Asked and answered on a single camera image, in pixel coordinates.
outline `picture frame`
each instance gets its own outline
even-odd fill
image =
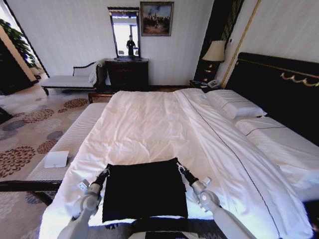
[[[173,22],[172,1],[142,1],[142,36],[170,36]]]

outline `framed mirror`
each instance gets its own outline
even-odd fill
[[[140,58],[138,7],[108,7],[117,58]]]

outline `headboard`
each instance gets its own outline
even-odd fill
[[[319,146],[319,63],[241,52],[226,89]]]

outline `lamp base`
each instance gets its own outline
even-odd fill
[[[203,60],[203,75],[201,81],[204,83],[208,83],[212,81],[217,73],[220,61],[204,61]]]

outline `green leaves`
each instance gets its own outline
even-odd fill
[[[23,39],[24,38],[23,33],[12,28],[10,26],[10,23],[4,21],[3,19],[0,19],[0,25],[3,27],[4,31],[6,32],[11,42],[16,47],[16,49],[18,50],[19,54],[24,59],[28,67],[29,68],[35,67],[39,69],[36,66],[35,58],[33,54],[30,52],[29,44],[26,43],[25,40]]]

